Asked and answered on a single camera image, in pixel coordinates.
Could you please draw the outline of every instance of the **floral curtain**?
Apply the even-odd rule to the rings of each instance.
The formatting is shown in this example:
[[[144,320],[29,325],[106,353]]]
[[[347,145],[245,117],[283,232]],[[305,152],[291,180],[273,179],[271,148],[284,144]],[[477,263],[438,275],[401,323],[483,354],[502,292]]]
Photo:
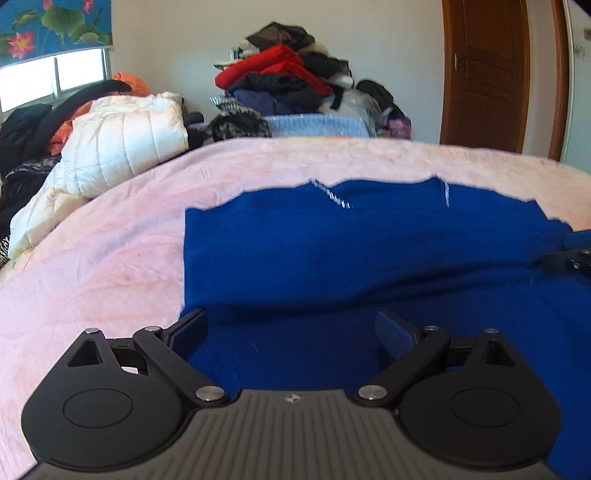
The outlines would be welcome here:
[[[0,0],[0,67],[112,44],[111,0]]]

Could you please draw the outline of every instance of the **blue cloth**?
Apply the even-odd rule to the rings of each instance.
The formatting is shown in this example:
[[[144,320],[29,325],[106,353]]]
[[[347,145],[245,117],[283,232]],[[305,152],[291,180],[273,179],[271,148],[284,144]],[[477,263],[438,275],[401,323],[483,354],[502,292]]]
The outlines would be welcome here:
[[[269,92],[251,92],[250,90],[236,90],[232,95],[240,101],[242,106],[252,108],[261,115],[291,115],[301,113],[296,107],[281,101],[281,95]]]
[[[386,363],[378,306],[457,336],[497,327],[561,407],[550,465],[588,480],[591,284],[536,266],[571,229],[535,202],[438,179],[331,190],[350,209],[308,184],[186,212],[185,312],[210,318],[190,363],[231,391],[353,391]]]
[[[268,116],[266,120],[273,137],[370,137],[362,118],[309,113]]]

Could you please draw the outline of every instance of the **ribbed gray surface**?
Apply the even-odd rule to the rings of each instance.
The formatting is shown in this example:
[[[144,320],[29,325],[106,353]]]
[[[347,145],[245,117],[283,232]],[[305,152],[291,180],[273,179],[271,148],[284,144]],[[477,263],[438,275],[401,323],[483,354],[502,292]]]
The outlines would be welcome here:
[[[27,480],[558,480],[542,464],[470,472],[410,443],[391,415],[359,407],[341,390],[245,390],[224,408],[199,411],[181,438],[142,465],[76,473],[40,465]]]

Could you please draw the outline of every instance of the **metal screw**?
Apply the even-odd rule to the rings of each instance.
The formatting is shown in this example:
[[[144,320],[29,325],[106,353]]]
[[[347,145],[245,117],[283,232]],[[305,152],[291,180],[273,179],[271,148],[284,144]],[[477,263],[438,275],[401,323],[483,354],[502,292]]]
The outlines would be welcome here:
[[[199,400],[203,401],[217,401],[221,400],[226,392],[222,387],[218,387],[217,385],[208,385],[207,387],[201,387],[199,390],[195,392],[195,396]]]
[[[388,390],[381,385],[364,385],[358,390],[357,395],[365,400],[381,400],[388,395]]]

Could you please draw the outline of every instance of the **window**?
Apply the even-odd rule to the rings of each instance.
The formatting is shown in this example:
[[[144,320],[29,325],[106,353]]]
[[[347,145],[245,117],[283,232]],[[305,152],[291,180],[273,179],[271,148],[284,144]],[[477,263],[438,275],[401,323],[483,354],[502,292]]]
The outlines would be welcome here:
[[[92,48],[4,67],[0,69],[0,112],[35,100],[59,100],[72,89],[105,80],[107,59],[104,48]]]

